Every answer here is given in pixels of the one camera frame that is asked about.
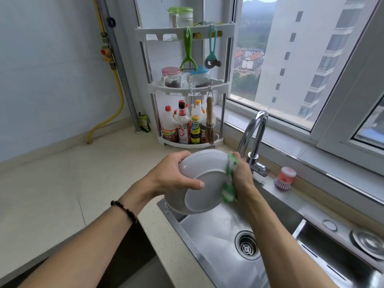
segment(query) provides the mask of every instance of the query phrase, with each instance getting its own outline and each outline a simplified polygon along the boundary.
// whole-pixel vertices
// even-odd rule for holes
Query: drain cover
[[[235,237],[235,245],[237,252],[247,260],[253,261],[260,257],[259,248],[252,232],[247,230],[239,232]]]

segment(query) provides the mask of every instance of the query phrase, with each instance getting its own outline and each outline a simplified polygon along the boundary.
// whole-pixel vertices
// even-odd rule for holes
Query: jar with pink lid
[[[181,70],[178,67],[164,67],[161,73],[163,87],[181,88]]]

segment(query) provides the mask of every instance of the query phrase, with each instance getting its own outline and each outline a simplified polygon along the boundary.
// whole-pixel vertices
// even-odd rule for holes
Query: orange roof
[[[244,54],[243,51],[237,51],[237,52],[236,52],[236,57],[242,56],[243,54]]]
[[[247,59],[250,59],[251,61],[254,61],[255,59],[259,58],[259,57],[262,57],[263,56],[263,53],[254,53],[252,54],[251,56],[247,57]]]

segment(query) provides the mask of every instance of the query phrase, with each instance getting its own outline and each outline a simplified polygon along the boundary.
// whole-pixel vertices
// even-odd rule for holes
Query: sponge
[[[235,170],[238,160],[232,155],[228,154],[228,166],[227,166],[227,181],[223,185],[223,190],[221,192],[225,202],[232,202],[236,199],[236,190],[232,184],[232,174]]]

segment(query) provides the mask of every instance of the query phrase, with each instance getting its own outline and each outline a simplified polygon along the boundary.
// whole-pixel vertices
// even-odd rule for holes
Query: yellow gas hose
[[[100,27],[100,32],[105,33],[103,21],[101,19],[100,12],[99,12],[99,6],[97,5],[96,0],[93,0],[93,6],[94,6],[95,11],[96,11],[96,15],[97,15],[97,19],[98,19],[98,23],[99,23],[99,27]],[[121,88],[121,85],[120,85],[119,76],[118,76],[118,73],[117,73],[116,70],[113,70],[113,75],[114,75],[116,83],[118,85],[119,94],[120,94],[120,107],[119,107],[119,110],[113,116],[109,117],[107,120],[101,122],[100,124],[96,125],[93,129],[91,129],[91,131],[88,133],[88,143],[89,144],[92,143],[92,134],[95,132],[95,130],[97,130],[98,128],[100,128],[103,125],[107,124],[108,122],[112,121],[113,119],[115,119],[121,113],[121,111],[122,111],[122,108],[123,108],[123,105],[124,105],[124,98],[123,98],[123,95],[122,95],[122,88]]]

